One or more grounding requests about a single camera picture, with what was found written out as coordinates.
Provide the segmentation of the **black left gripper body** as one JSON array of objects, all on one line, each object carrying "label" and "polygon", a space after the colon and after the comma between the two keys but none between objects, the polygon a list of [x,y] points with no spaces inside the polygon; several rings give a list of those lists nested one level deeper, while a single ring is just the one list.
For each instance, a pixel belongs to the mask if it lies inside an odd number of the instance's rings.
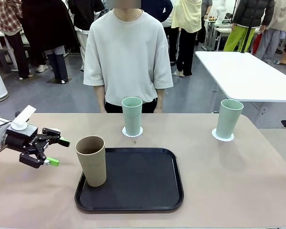
[{"label": "black left gripper body", "polygon": [[4,143],[9,149],[27,154],[44,153],[42,141],[39,142],[40,135],[37,126],[28,125],[24,130],[15,130],[10,125],[5,135]]}]

